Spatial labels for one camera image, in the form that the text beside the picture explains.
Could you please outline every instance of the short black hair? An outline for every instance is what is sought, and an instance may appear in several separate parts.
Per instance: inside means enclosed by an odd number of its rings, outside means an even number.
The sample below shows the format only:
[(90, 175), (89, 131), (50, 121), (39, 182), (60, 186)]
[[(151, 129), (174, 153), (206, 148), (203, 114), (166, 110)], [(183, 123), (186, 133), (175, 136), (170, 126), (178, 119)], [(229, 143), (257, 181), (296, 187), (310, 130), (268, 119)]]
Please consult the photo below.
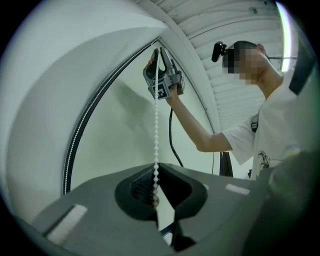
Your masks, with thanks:
[(222, 58), (222, 66), (227, 68), (229, 74), (234, 74), (234, 62), (239, 61), (240, 49), (256, 49), (257, 46), (257, 44), (249, 41), (236, 41), (225, 50)]

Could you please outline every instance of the white t-shirt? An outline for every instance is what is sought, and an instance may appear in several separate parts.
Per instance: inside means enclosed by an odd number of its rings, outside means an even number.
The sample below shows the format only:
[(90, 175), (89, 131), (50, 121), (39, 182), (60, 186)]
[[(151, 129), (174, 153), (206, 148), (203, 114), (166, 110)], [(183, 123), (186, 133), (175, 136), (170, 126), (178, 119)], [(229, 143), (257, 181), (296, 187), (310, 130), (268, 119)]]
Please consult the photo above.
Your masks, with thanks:
[[(299, 152), (291, 129), (284, 119), (284, 113), (297, 98), (289, 89), (290, 81), (291, 74), (284, 74), (282, 85), (274, 90), (256, 115), (222, 132), (239, 165), (253, 157), (252, 180), (257, 178), (262, 169), (274, 167), (287, 156)], [(254, 132), (252, 123), (255, 127), (256, 121), (258, 126)]]

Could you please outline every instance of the man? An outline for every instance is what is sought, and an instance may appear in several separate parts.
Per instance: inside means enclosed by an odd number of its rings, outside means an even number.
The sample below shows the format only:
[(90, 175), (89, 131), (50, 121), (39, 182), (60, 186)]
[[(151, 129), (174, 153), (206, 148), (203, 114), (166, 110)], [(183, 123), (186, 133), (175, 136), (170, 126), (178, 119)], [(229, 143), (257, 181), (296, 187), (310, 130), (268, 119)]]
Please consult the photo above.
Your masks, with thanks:
[(259, 112), (244, 123), (212, 135), (180, 101), (177, 86), (170, 88), (171, 97), (166, 101), (199, 151), (232, 151), (239, 165), (253, 156), (250, 178), (255, 180), (263, 168), (276, 166), (296, 148), (284, 120), (284, 113), (296, 95), (289, 89), (290, 77), (272, 66), (261, 44), (234, 43), (223, 55), (222, 67), (229, 74), (237, 74), (247, 86), (257, 85), (265, 97)]

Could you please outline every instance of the ceiling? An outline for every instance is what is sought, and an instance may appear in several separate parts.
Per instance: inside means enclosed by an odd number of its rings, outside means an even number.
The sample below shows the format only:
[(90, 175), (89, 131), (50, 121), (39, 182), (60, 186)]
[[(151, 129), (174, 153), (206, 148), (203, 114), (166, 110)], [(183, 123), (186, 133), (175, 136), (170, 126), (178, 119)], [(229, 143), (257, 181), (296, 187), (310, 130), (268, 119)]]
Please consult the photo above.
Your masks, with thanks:
[[(221, 131), (256, 114), (264, 95), (257, 86), (237, 86), (239, 80), (222, 72), (221, 60), (211, 61), (212, 51), (217, 41), (228, 46), (245, 40), (262, 44), (269, 57), (281, 57), (282, 23), (275, 4), (269, 0), (151, 1), (179, 26), (198, 54), (215, 97)], [(280, 70), (280, 60), (271, 63)]]

